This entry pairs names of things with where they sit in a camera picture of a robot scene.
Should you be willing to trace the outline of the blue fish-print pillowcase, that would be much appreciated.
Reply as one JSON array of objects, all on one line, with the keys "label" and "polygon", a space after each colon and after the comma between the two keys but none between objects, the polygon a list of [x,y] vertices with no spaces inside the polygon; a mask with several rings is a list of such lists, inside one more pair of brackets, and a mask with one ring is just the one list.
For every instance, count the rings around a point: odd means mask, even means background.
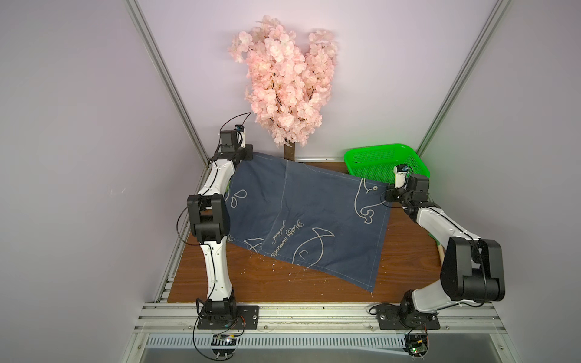
[{"label": "blue fish-print pillowcase", "polygon": [[230,243],[372,292],[387,184],[266,154],[241,162],[226,196]]}]

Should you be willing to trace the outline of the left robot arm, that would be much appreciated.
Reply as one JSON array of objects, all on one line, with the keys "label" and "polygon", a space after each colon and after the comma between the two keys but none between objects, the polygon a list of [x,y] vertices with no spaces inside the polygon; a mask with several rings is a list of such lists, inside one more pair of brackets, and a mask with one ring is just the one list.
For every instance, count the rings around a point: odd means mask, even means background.
[{"label": "left robot arm", "polygon": [[242,124],[220,131],[210,173],[199,192],[187,200],[191,233],[202,250],[207,272],[207,299],[201,308],[204,319],[235,319],[237,315],[225,252],[231,226],[225,194],[237,165],[252,157],[253,146],[246,142]]}]

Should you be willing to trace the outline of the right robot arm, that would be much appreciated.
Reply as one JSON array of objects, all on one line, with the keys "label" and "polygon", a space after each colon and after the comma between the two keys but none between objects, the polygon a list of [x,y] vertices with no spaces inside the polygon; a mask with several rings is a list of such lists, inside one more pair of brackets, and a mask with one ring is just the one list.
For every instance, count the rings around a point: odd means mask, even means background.
[{"label": "right robot arm", "polygon": [[505,298],[502,247],[462,227],[436,203],[429,201],[429,178],[395,172],[395,183],[384,200],[401,205],[405,214],[428,231],[444,250],[440,279],[404,294],[397,312],[408,326],[434,319],[442,309],[458,304],[480,307]]}]

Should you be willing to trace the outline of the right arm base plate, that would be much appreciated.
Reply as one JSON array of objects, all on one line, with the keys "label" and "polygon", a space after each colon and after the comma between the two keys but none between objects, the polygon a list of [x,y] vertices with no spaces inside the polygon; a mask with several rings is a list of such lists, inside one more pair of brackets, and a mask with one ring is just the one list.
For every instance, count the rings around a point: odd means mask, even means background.
[{"label": "right arm base plate", "polygon": [[423,313],[408,306],[379,304],[370,309],[381,330],[440,330],[441,325],[435,314]]}]

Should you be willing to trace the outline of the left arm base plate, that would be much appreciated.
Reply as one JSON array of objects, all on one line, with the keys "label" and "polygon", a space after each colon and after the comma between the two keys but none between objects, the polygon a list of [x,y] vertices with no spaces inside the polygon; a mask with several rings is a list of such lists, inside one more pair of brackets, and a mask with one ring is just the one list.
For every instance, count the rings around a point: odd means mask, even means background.
[{"label": "left arm base plate", "polygon": [[196,328],[202,331],[209,330],[256,330],[260,307],[256,305],[242,305],[235,309],[216,309],[216,307],[204,307],[198,318]]}]

